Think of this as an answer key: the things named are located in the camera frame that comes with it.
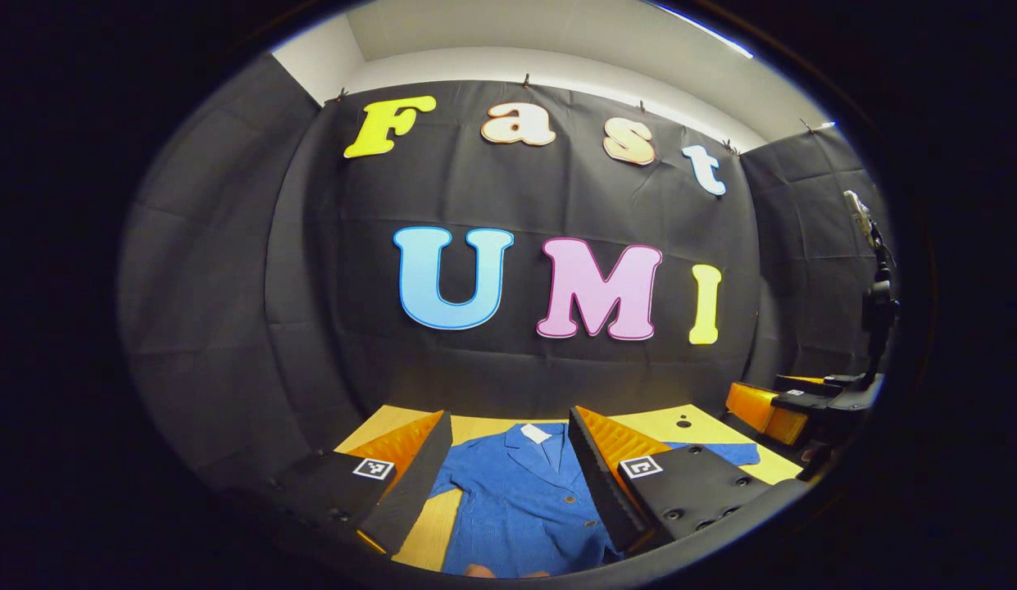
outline blue letter u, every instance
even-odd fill
[[[399,299],[408,316],[437,330],[467,330],[483,323],[500,305],[504,249],[516,238],[492,229],[472,230],[464,240],[475,248],[475,295],[451,303],[439,294],[441,249],[452,240],[440,228],[403,228],[392,242],[403,251],[399,264]]]

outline black fabric backdrop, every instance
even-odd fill
[[[857,193],[887,246],[897,243],[871,176],[835,128],[758,146],[740,163],[756,206],[762,274],[744,380],[770,388],[776,373],[862,372],[869,339],[861,294],[872,287],[876,257],[842,192]],[[893,279],[897,294],[897,274]]]
[[[273,210],[317,112],[275,57],[260,59],[158,154],[126,221],[119,319],[129,366],[161,432],[215,486],[275,473],[358,423],[333,381],[323,403],[291,395],[264,321]],[[302,426],[332,414],[352,418]]]
[[[365,105],[424,95],[436,109],[393,135],[393,151],[343,157]],[[555,141],[485,141],[486,110],[504,102],[545,108]],[[653,131],[653,164],[606,156],[612,116]],[[695,144],[718,158],[721,197],[681,156]],[[737,158],[633,106],[518,82],[390,86],[320,111],[268,56],[197,109],[141,185],[121,264],[123,341],[159,428],[216,487],[332,448],[384,403],[519,419],[561,418],[575,404],[718,411],[741,376],[768,386],[775,373],[860,370],[873,266],[846,189],[890,242],[868,175],[831,129]],[[439,331],[404,313],[392,236],[418,225],[454,236],[441,252],[450,301],[475,290],[467,231],[515,235],[489,321]],[[538,335],[550,294],[541,246],[556,236],[586,240],[605,275],[625,246],[662,251],[650,340],[611,339],[605,326]],[[687,340],[696,263],[723,274],[711,345]]]
[[[394,137],[387,154],[343,157],[376,101],[430,95],[433,112]],[[549,145],[485,141],[486,110],[505,102],[549,112],[557,137]],[[635,166],[602,149],[612,116],[645,123],[657,160]],[[306,194],[305,255],[310,292],[328,313],[333,340],[351,390],[365,411],[383,403],[467,415],[562,418],[573,404],[620,414],[702,403],[721,406],[747,359],[756,320],[759,257],[756,218],[737,157],[718,139],[638,108],[572,91],[513,82],[423,82],[348,95],[328,102],[296,158],[314,162]],[[718,158],[722,197],[699,186],[680,154],[701,144]],[[515,235],[504,252],[500,308],[466,331],[437,331],[413,321],[399,302],[399,249],[404,227],[447,229],[441,253],[441,296],[466,301],[475,288],[475,251],[468,230],[490,227]],[[548,309],[548,238],[589,243],[603,276],[633,243],[662,251],[650,340],[584,332],[544,339],[535,331]],[[697,285],[691,267],[714,266],[719,287],[719,339],[689,343]],[[575,312],[575,320],[580,315]]]

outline letter m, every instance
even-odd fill
[[[654,336],[650,305],[654,272],[661,264],[661,251],[650,246],[629,246],[617,258],[609,279],[595,262],[584,240],[552,238],[542,248],[552,259],[552,293],[548,316],[538,322],[538,334],[548,339],[569,339],[577,333],[571,318],[573,303],[581,312],[585,330],[595,336],[617,306],[617,318],[606,332],[617,340],[646,340]]]

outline white wall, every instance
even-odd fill
[[[320,105],[348,86],[353,72],[365,63],[347,14],[298,34],[272,54]]]
[[[344,85],[350,93],[359,93],[395,86],[397,83],[436,79],[523,82],[527,72],[530,72],[532,83],[579,91],[630,105],[639,105],[643,100],[648,112],[675,120],[721,141],[729,138],[732,145],[740,151],[767,142],[766,138],[760,137],[733,117],[668,83],[584,57],[538,49],[452,48],[404,53],[363,63],[352,72]],[[333,96],[337,93],[340,93],[340,85],[337,85]]]
[[[675,120],[715,139],[730,139],[740,151],[767,142],[756,131],[710,104],[657,79],[603,62],[520,48],[452,48],[403,53],[366,62],[348,16],[342,14],[304,31],[273,50],[283,67],[324,104],[343,86],[359,93],[399,83],[437,79],[497,79],[579,91]]]

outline hand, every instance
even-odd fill
[[[464,571],[465,576],[470,576],[470,578],[496,578],[493,572],[490,571],[488,567],[480,567],[479,565],[471,564]],[[548,578],[548,572],[546,571],[536,571],[534,574],[524,575],[523,578]]]

